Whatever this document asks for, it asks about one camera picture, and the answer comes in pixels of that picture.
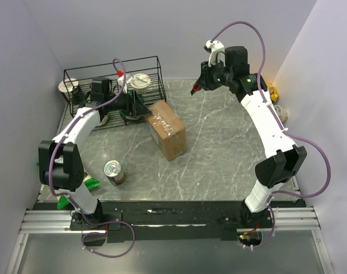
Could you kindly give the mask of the brown cardboard express box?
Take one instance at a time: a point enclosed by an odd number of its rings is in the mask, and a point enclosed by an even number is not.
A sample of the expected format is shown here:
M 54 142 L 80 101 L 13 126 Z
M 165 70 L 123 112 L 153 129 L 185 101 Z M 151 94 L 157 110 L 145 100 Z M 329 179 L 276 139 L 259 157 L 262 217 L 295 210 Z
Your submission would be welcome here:
M 164 100 L 148 109 L 151 114 L 145 117 L 146 122 L 165 158 L 170 162 L 184 154 L 188 149 L 184 123 Z

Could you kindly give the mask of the red black utility knife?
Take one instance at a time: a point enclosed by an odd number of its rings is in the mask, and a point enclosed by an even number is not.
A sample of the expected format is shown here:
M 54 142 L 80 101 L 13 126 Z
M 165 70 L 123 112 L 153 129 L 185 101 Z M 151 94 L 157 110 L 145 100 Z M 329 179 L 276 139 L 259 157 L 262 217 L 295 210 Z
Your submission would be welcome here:
M 195 83 L 192 87 L 192 90 L 190 92 L 191 96 L 193 96 L 196 92 L 200 91 L 202 89 L 201 86 L 199 86 L 197 83 Z

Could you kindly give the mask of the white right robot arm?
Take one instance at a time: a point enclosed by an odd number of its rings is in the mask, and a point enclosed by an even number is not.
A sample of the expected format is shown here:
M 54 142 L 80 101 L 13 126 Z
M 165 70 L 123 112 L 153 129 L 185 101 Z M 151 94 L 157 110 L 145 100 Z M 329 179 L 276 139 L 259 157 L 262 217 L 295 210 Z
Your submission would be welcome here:
M 266 82 L 260 74 L 250 72 L 247 49 L 224 47 L 219 41 L 208 42 L 204 49 L 209 58 L 201 63 L 191 93 L 228 87 L 251 117 L 264 147 L 266 158 L 256 164 L 255 185 L 240 210 L 241 223 L 251 228 L 264 216 L 271 194 L 297 174 L 307 152 L 280 128 Z

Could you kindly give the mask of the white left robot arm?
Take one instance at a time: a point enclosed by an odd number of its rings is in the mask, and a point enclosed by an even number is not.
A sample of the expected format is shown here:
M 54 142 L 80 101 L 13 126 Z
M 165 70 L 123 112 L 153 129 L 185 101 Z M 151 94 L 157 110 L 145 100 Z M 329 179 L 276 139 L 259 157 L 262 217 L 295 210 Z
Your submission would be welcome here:
M 67 127 L 53 140 L 44 140 L 38 147 L 41 183 L 48 186 L 54 196 L 65 196 L 90 229 L 100 228 L 104 215 L 101 202 L 83 182 L 79 146 L 110 111 L 140 116 L 150 114 L 137 93 L 128 92 L 134 79 L 131 74 L 121 74 L 118 79 L 120 89 L 113 93 L 108 78 L 94 78 L 90 84 L 91 91 L 81 98 L 80 107 Z

